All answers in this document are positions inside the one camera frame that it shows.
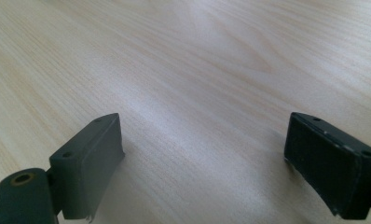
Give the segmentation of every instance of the black plastic part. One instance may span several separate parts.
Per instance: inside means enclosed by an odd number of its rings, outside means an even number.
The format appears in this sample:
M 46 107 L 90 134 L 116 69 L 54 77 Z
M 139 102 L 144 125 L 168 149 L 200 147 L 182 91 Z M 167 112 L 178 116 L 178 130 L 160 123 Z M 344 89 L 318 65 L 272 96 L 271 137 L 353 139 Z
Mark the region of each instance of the black plastic part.
M 334 215 L 366 218 L 371 207 L 371 147 L 322 119 L 292 113 L 284 157 Z
M 46 172 L 19 171 L 0 183 L 0 224 L 57 223 Z
M 93 217 L 108 182 L 125 154 L 118 114 L 91 122 L 50 158 L 55 211 L 66 219 Z

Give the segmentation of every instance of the black plastic bracket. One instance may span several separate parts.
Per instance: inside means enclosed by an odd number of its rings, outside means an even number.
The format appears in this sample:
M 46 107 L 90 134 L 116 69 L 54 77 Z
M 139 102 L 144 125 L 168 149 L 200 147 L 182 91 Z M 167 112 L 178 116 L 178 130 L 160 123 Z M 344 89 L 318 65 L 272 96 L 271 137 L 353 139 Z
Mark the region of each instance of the black plastic bracket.
M 58 223 L 94 217 L 125 154 L 118 114 L 87 125 L 50 158 L 51 168 L 19 171 L 0 183 L 0 224 Z
M 322 119 L 292 113 L 284 157 L 333 215 L 366 219 L 371 208 L 371 147 Z

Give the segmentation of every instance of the wooden table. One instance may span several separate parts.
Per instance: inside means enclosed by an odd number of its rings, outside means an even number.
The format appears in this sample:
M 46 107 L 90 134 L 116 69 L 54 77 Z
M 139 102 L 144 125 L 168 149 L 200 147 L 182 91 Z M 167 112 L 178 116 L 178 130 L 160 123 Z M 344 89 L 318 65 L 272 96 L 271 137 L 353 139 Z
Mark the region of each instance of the wooden table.
M 371 1 L 0 1 L 0 180 L 117 112 L 95 223 L 371 223 L 286 165 L 292 111 L 371 146 Z

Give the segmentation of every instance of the screw hole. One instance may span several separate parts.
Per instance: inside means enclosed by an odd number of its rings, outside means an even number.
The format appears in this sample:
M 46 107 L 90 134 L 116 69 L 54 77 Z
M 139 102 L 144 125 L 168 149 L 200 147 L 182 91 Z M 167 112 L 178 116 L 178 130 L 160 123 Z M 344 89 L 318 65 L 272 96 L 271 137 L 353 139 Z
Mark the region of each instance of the screw hole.
M 63 157 L 65 157 L 65 158 L 68 158 L 68 157 L 71 157 L 73 154 L 71 153 L 71 152 L 65 152 L 65 153 L 63 153 Z
M 34 178 L 34 174 L 32 173 L 25 173 L 21 175 L 17 175 L 11 180 L 11 185 L 13 186 L 20 186 L 28 183 Z
M 371 157 L 371 152 L 369 151 L 362 151 L 361 153 L 365 155 L 366 157 Z

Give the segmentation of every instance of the light wood surface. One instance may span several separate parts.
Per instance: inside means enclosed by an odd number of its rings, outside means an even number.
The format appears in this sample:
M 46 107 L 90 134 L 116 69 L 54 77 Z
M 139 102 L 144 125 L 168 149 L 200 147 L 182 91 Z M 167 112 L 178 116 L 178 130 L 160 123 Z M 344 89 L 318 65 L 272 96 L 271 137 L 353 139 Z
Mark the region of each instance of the light wood surface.
M 371 1 L 0 1 L 0 180 L 117 112 L 95 223 L 371 223 L 283 161 L 292 111 L 371 146 Z

